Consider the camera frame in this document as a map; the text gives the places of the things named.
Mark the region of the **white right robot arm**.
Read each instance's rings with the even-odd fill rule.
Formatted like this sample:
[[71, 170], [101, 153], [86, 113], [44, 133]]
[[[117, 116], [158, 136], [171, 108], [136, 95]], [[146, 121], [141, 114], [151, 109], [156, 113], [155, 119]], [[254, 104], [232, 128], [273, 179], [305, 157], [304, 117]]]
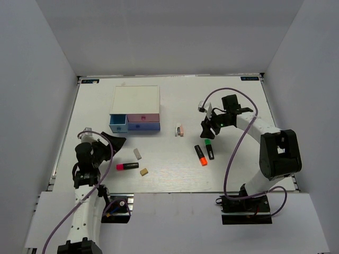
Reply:
[[224, 109], [215, 113], [211, 103], [201, 101], [199, 112], [205, 113], [201, 122], [203, 139], [214, 139], [222, 128], [234, 126], [243, 131], [231, 154], [226, 170], [230, 171], [233, 159], [246, 135], [251, 136], [260, 145], [259, 170], [244, 183], [234, 200], [239, 200], [240, 207], [251, 211], [258, 205], [258, 197], [274, 190], [282, 179], [301, 171], [302, 162], [295, 131], [281, 130], [258, 116], [257, 108], [241, 107], [236, 95], [222, 98]]

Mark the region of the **white drawer cabinet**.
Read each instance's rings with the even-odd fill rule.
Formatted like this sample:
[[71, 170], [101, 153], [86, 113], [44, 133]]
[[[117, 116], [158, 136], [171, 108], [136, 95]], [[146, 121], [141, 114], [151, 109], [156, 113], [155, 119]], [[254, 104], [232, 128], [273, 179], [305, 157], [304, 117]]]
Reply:
[[117, 86], [114, 89], [111, 114], [158, 114], [158, 86]]

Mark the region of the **pink cap black highlighter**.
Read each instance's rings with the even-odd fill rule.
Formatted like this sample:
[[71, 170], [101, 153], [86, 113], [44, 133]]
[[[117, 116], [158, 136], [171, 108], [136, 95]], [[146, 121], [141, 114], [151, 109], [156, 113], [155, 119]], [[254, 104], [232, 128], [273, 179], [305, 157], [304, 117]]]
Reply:
[[117, 164], [116, 170], [123, 171], [123, 170], [130, 170], [130, 169], [137, 169], [139, 168], [138, 162], [126, 163], [126, 164]]

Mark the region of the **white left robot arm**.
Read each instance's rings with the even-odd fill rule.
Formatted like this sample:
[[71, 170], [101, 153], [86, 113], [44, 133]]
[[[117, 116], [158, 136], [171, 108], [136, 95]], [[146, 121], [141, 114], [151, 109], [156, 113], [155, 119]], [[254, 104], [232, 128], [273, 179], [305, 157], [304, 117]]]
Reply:
[[111, 168], [113, 156], [126, 142], [124, 137], [114, 137], [105, 132], [99, 133], [107, 144], [94, 139], [94, 131], [81, 132], [81, 142], [75, 147], [77, 163], [72, 169], [75, 189], [75, 207], [69, 212], [72, 223], [66, 243], [60, 245], [58, 253], [102, 253], [99, 247], [101, 220], [104, 211], [112, 205], [112, 198], [103, 179], [108, 171], [101, 176], [100, 165], [109, 162]]

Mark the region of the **grey white eraser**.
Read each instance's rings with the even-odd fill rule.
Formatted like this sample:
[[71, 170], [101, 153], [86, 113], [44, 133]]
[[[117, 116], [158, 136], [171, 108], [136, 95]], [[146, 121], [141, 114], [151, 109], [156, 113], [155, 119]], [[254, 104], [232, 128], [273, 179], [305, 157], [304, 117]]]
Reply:
[[142, 156], [141, 156], [141, 154], [140, 154], [140, 152], [139, 152], [139, 150], [138, 150], [137, 148], [135, 148], [135, 149], [133, 150], [133, 152], [134, 152], [134, 154], [135, 154], [137, 160], [140, 160], [140, 159], [142, 158]]

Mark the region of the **small white pink stapler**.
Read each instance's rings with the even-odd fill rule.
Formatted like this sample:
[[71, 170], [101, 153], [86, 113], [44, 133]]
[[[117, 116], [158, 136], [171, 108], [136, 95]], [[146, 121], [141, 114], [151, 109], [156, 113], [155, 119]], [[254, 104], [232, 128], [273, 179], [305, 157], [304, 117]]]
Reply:
[[177, 123], [175, 127], [175, 136], [176, 137], [183, 137], [184, 136], [184, 130], [183, 125], [181, 123]]

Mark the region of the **orange cap black highlighter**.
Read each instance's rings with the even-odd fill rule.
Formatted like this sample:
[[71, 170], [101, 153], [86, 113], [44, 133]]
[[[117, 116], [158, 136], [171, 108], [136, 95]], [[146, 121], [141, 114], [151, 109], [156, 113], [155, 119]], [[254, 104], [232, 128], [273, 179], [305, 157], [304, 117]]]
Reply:
[[200, 146], [199, 145], [195, 145], [194, 149], [195, 149], [195, 151], [197, 153], [197, 156], [199, 158], [200, 164], [202, 166], [206, 166], [208, 164], [208, 162], [207, 162], [207, 160], [206, 160], [206, 158], [205, 158], [205, 156], [204, 156]]

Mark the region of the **light blue small drawer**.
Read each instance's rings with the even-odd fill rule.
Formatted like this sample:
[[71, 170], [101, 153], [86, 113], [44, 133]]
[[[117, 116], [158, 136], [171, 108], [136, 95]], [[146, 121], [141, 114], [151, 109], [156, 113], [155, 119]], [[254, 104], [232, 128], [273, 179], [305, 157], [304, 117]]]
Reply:
[[113, 133], [128, 132], [128, 118], [125, 114], [111, 114], [109, 127]]

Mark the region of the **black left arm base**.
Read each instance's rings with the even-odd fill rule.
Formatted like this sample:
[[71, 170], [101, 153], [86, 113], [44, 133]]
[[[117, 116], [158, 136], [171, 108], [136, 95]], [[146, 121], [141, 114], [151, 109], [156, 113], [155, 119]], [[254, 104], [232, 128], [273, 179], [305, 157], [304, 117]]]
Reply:
[[109, 203], [104, 209], [101, 223], [127, 224], [131, 218], [134, 194], [114, 194], [109, 196]]

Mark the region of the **green cap black highlighter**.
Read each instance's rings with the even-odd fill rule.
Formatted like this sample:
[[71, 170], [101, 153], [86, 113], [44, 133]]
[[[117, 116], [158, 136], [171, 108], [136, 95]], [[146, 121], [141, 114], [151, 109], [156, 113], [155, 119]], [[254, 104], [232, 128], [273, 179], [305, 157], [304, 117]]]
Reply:
[[210, 160], [214, 160], [215, 156], [214, 156], [214, 152], [213, 152], [211, 141], [209, 139], [205, 139], [204, 143], [205, 143], [205, 147], [206, 147], [209, 159]]

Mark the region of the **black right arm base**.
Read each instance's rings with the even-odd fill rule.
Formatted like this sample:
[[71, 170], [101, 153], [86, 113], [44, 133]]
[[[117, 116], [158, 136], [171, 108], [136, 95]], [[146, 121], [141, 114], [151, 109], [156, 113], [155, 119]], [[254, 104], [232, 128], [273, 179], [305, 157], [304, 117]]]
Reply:
[[225, 196], [216, 199], [221, 207], [223, 225], [272, 224], [267, 196], [232, 201]]

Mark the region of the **pink drawer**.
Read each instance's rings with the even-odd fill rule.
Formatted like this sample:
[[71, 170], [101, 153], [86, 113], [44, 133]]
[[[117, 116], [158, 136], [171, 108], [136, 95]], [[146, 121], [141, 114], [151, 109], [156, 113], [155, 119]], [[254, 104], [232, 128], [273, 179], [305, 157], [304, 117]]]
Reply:
[[137, 122], [159, 122], [160, 114], [152, 113], [152, 114], [127, 114], [127, 118], [129, 122], [137, 123]]

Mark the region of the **purple blue drawer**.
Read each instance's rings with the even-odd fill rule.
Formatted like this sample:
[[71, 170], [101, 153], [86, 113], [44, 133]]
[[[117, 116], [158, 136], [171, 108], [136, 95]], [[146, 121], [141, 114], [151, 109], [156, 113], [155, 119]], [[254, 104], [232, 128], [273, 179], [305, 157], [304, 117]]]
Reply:
[[129, 131], [160, 131], [159, 122], [129, 122]]

